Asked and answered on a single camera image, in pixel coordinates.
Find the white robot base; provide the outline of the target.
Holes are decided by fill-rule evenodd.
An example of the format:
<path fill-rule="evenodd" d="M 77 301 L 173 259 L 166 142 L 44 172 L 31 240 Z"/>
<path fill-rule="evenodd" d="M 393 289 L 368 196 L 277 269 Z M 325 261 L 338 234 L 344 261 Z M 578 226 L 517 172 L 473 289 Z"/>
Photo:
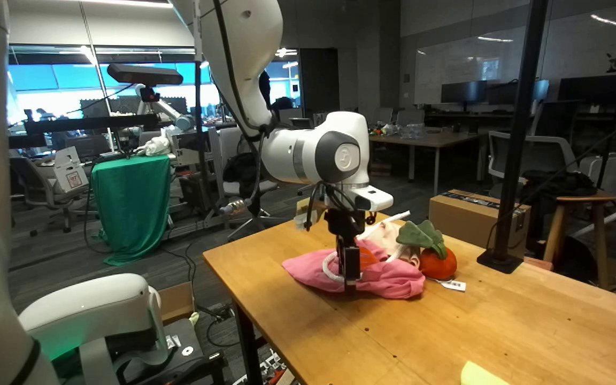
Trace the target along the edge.
<path fill-rule="evenodd" d="M 82 279 L 15 312 L 0 238 L 0 385 L 57 385 L 54 361 L 79 350 L 88 385 L 123 382 L 127 361 L 165 366 L 159 294 L 138 274 Z"/>

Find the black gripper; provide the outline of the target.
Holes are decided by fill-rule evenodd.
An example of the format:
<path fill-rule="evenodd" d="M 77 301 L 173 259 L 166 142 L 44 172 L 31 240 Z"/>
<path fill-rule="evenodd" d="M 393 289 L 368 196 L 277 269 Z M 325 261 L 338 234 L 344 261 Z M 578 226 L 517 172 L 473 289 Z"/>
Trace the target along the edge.
<path fill-rule="evenodd" d="M 354 284 L 359 277 L 359 248 L 354 246 L 354 238 L 365 226 L 365 210 L 334 186 L 325 187 L 325 196 L 326 228 L 336 234 L 338 243 L 338 274 L 341 289 L 348 291 L 348 284 Z"/>

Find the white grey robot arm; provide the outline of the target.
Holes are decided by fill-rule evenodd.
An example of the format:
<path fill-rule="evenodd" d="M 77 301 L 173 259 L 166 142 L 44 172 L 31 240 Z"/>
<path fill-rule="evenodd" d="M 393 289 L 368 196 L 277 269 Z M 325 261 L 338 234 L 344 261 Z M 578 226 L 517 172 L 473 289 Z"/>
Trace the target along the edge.
<path fill-rule="evenodd" d="M 357 238 L 369 213 L 393 202 L 388 192 L 369 184 L 365 118 L 328 111 L 314 127 L 279 123 L 279 111 L 261 85 L 282 44 L 279 0 L 168 2 L 262 169 L 277 182 L 312 184 L 314 196 L 325 199 L 326 228 L 336 238 L 336 269 L 328 277 L 352 289 L 364 277 Z"/>

